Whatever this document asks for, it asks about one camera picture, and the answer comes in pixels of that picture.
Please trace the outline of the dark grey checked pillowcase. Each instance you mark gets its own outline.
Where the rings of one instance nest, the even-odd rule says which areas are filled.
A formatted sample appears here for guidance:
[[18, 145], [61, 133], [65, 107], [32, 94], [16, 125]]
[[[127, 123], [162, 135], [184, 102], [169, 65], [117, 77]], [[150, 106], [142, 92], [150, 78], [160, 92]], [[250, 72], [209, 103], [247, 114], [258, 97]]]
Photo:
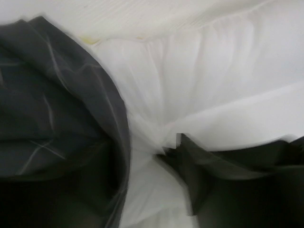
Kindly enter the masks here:
[[103, 67], [43, 17], [1, 25], [1, 227], [119, 227], [130, 159]]

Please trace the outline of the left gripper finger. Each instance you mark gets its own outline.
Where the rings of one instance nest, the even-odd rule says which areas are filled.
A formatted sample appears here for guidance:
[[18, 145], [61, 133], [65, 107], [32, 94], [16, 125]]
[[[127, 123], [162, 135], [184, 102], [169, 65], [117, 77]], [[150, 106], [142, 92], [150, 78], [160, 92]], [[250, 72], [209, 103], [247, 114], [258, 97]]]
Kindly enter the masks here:
[[301, 228], [304, 140], [208, 151], [182, 134], [157, 158], [185, 183], [202, 228]]

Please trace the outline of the white pillow yellow edge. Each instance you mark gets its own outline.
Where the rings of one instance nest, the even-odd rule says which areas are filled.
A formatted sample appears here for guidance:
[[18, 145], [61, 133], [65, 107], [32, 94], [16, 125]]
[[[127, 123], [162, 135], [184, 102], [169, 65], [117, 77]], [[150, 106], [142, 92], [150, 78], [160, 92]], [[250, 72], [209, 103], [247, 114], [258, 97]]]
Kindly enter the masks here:
[[83, 41], [115, 81], [133, 137], [123, 228], [200, 228], [157, 158], [185, 134], [208, 151], [304, 138], [301, 0], [105, 2]]

